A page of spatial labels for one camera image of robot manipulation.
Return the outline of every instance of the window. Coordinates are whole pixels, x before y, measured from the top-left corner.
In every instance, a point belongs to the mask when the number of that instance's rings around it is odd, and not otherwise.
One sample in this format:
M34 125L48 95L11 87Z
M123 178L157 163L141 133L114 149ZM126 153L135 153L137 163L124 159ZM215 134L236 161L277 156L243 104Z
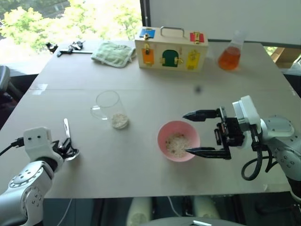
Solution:
M133 40L139 0L0 0L0 64L47 61L47 42Z

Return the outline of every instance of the green door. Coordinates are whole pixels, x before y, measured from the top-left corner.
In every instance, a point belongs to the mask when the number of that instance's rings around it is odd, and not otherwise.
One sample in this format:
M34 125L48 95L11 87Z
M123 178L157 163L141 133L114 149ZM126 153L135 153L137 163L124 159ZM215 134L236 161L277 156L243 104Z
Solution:
M178 62L174 60L175 58L179 58L179 54L176 51L170 49L165 50L162 54L162 59L164 59L162 66L177 67Z

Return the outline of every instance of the pink bowl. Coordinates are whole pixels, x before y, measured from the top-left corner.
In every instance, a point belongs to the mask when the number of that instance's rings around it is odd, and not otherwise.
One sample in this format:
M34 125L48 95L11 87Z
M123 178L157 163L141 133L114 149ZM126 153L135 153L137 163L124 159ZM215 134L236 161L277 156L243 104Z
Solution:
M177 158L168 152L166 149L166 140L174 133L182 133L189 139L191 147L200 147L201 142L198 132L190 124L183 121L170 121L162 126L158 133L158 145L162 153L172 161L188 161L192 159L195 155L190 153L187 153L182 158Z

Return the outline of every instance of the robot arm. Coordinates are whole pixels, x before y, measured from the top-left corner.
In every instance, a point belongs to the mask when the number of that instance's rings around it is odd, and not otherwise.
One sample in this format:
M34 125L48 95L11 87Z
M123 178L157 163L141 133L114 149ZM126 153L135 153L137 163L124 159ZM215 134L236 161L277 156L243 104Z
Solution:
M52 142L50 130L44 127L24 132L25 150L31 162L11 179L0 195L0 225L42 225L43 200L52 186L54 173L64 160L78 154L68 138L62 146Z
M243 167L242 176L246 180L253 180L257 177L262 160L266 158L262 157L262 151L268 151L270 157L266 172L274 165L272 164L272 154L288 179L293 198L301 202L300 134L297 134L291 122L283 117L275 115L268 119L261 119L250 96L242 97L239 101L234 102L233 107L235 118L228 118L223 107L217 110L198 110L184 115L185 119L191 121L205 121L207 118L217 117L221 119L221 123L217 124L214 133L217 145L222 145L222 149L200 147L186 151L205 158L231 159L230 146L252 147L258 155L255 160L257 164L254 173L249 177L244 175L246 168Z

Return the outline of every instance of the white wall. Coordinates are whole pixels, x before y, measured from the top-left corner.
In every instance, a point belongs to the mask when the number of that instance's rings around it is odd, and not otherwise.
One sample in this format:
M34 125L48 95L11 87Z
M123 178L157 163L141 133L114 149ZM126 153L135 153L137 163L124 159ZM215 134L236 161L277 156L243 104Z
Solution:
M237 29L247 40L301 45L301 0L150 0L151 26L205 32L231 39Z

